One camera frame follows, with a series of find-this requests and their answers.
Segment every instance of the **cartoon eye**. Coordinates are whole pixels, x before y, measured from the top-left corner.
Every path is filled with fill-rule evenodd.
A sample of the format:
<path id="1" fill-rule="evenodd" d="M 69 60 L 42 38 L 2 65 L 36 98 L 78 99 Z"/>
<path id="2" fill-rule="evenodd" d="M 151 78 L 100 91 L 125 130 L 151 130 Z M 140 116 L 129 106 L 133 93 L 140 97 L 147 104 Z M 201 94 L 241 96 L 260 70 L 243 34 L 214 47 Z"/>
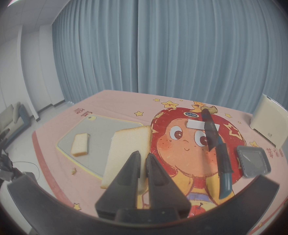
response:
<path id="1" fill-rule="evenodd" d="M 174 140 L 182 138 L 182 129 L 179 126 L 173 126 L 170 130 L 170 137 Z"/>
<path id="2" fill-rule="evenodd" d="M 206 135 L 202 131 L 196 131 L 194 135 L 194 139 L 195 139 L 195 143 L 200 147 L 207 145 Z"/>

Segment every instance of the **red hair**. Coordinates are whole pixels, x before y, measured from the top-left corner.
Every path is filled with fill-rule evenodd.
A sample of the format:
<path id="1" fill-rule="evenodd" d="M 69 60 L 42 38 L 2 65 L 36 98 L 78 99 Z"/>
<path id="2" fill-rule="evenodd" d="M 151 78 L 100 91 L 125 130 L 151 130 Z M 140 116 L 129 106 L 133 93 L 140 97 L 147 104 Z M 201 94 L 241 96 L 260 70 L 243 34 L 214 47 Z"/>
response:
<path id="1" fill-rule="evenodd" d="M 216 124 L 219 124 L 219 135 L 222 136 L 224 139 L 229 152 L 229 157 L 231 161 L 232 170 L 234 173 L 232 174 L 232 183 L 234 184 L 236 181 L 238 181 L 242 177 L 242 170 L 239 169 L 239 163 L 238 163 L 238 156 L 236 152 L 236 147 L 238 145 L 246 145 L 245 140 L 243 139 L 240 132 L 237 132 L 237 129 L 226 119 L 211 114 L 213 121 Z M 153 130 L 153 137 L 152 137 L 152 143 L 150 152 L 154 154 L 158 161 L 162 164 L 162 166 L 165 168 L 167 173 L 170 176 L 174 176 L 177 174 L 177 170 L 173 167 L 171 167 L 169 164 L 167 164 L 159 155 L 157 151 L 157 141 L 160 137 L 162 137 L 165 134 L 167 126 L 170 124 L 172 120 L 179 119 L 179 118 L 187 118 L 192 120 L 198 120 L 202 121 L 201 113 L 195 113 L 191 112 L 191 109 L 188 108 L 176 108 L 176 109 L 164 109 L 160 111 L 152 120 L 151 122 L 151 128 Z M 228 129 L 232 128 L 233 132 L 237 136 L 230 135 L 230 130 Z M 205 184 L 205 178 L 195 178 L 194 177 L 194 186 L 197 188 L 202 188 Z"/>

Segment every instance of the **cutting board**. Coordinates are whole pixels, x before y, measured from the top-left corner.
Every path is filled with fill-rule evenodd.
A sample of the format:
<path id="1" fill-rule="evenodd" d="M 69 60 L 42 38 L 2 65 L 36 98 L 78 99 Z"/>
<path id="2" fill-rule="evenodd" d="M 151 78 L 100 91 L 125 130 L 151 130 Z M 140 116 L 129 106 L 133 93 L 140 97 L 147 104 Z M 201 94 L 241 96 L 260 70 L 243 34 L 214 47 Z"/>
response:
<path id="1" fill-rule="evenodd" d="M 70 160 L 90 171 L 98 178 L 105 172 L 111 138 L 116 131 L 142 126 L 141 123 L 114 119 L 95 114 L 87 115 L 72 128 L 57 144 L 57 149 Z M 80 157 L 71 155 L 71 147 L 76 134 L 88 133 L 88 154 Z"/>

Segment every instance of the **ceiling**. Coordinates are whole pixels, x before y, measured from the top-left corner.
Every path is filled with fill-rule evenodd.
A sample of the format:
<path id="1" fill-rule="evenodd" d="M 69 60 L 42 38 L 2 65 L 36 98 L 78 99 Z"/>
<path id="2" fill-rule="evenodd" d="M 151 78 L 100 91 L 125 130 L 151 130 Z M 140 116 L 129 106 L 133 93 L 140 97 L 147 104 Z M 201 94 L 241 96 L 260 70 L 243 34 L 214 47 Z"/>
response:
<path id="1" fill-rule="evenodd" d="M 17 37 L 18 26 L 24 33 L 38 31 L 41 25 L 52 24 L 70 0 L 19 0 L 0 17 L 0 45 Z"/>

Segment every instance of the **cartoon girl print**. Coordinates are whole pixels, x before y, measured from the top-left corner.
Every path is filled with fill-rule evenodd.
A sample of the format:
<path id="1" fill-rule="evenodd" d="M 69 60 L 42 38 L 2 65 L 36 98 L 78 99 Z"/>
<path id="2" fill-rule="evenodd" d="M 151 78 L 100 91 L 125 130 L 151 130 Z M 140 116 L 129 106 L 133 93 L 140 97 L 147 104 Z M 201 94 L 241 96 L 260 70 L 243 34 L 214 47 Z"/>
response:
<path id="1" fill-rule="evenodd" d="M 186 127 L 188 119 L 202 121 L 201 114 L 195 110 L 198 112 L 205 105 L 194 104 L 194 109 L 164 109 L 151 122 L 153 137 L 150 152 L 192 203 L 189 217 L 208 211 L 234 196 L 232 192 L 228 197 L 219 199 L 216 150 L 208 150 L 204 130 Z M 210 109 L 212 113 L 218 112 L 216 107 Z M 227 144 L 234 184 L 242 176 L 236 147 L 246 145 L 246 142 L 228 120 L 214 114 L 212 119 L 220 125 L 218 133 Z"/>

